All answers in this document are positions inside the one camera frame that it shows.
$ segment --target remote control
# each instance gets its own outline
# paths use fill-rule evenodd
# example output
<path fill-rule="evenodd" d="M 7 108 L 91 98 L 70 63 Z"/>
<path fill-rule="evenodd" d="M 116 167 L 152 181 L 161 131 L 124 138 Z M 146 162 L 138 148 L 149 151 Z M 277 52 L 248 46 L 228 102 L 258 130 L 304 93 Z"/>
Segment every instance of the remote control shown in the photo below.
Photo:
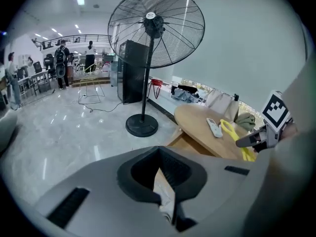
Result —
<path fill-rule="evenodd" d="M 214 136 L 216 138 L 222 138 L 223 137 L 222 130 L 218 127 L 218 125 L 215 123 L 215 121 L 210 119 L 210 118 L 206 118 L 206 121 L 207 121 L 209 127 L 211 128 L 211 131 L 214 134 Z"/>

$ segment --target person in white shirt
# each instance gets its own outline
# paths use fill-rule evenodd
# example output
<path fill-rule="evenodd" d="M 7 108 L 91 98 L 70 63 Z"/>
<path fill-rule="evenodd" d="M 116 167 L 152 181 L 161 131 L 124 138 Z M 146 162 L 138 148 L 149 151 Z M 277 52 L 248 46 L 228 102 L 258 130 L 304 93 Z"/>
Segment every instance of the person in white shirt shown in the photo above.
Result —
<path fill-rule="evenodd" d="M 18 108 L 20 108 L 21 107 L 20 89 L 19 89 L 18 77 L 16 75 L 17 69 L 13 63 L 13 58 L 14 58 L 14 52 L 9 53 L 9 56 L 8 56 L 9 63 L 6 69 L 7 71 L 6 74 L 7 74 L 10 84 L 12 85 L 15 103 L 17 104 Z"/>
<path fill-rule="evenodd" d="M 85 68 L 89 68 L 92 64 L 94 64 L 94 53 L 95 53 L 95 49 L 93 48 L 93 42 L 90 40 L 89 41 L 89 46 L 87 48 L 87 50 L 84 52 L 85 53 Z M 94 71 L 94 67 L 92 66 L 90 69 L 86 70 L 85 72 L 91 72 Z"/>

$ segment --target desk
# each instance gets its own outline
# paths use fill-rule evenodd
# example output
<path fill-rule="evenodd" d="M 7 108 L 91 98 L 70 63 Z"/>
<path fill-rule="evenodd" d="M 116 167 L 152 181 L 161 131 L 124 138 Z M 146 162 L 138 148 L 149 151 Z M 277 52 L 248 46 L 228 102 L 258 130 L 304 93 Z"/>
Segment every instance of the desk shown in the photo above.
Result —
<path fill-rule="evenodd" d="M 74 66 L 68 65 L 66 69 L 67 69 L 68 83 L 69 85 L 71 85 L 73 84 L 73 81 L 74 81 Z"/>
<path fill-rule="evenodd" d="M 185 104 L 175 109 L 174 118 L 179 129 L 173 134 L 168 146 L 204 155 L 242 160 L 241 150 L 230 135 L 223 131 L 222 138 L 215 138 L 206 121 L 206 118 L 213 119 L 217 124 L 220 119 L 229 121 L 223 115 L 205 106 Z M 238 125 L 236 125 L 235 131 L 239 137 L 247 134 L 247 131 Z"/>

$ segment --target fan base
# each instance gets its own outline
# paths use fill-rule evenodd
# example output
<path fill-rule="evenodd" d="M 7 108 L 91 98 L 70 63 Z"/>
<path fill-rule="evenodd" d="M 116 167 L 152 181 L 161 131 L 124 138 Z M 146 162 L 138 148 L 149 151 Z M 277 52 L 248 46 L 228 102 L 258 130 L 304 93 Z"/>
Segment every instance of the fan base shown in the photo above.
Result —
<path fill-rule="evenodd" d="M 158 122 L 155 118 L 145 115 L 144 122 L 141 122 L 141 114 L 130 116 L 125 124 L 126 130 L 136 137 L 149 137 L 158 130 Z"/>

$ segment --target yellow strap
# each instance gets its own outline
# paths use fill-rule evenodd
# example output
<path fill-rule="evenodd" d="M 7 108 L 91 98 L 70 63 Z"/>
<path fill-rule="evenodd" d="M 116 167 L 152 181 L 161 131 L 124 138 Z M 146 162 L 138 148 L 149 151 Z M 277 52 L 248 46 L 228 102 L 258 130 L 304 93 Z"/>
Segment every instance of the yellow strap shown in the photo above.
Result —
<path fill-rule="evenodd" d="M 227 132 L 234 141 L 239 140 L 238 134 L 236 134 L 235 129 L 233 128 L 232 124 L 227 122 L 226 120 L 221 119 L 221 127 L 222 129 Z M 253 155 L 248 148 L 241 148 L 242 158 L 245 161 L 255 161 L 256 157 Z"/>

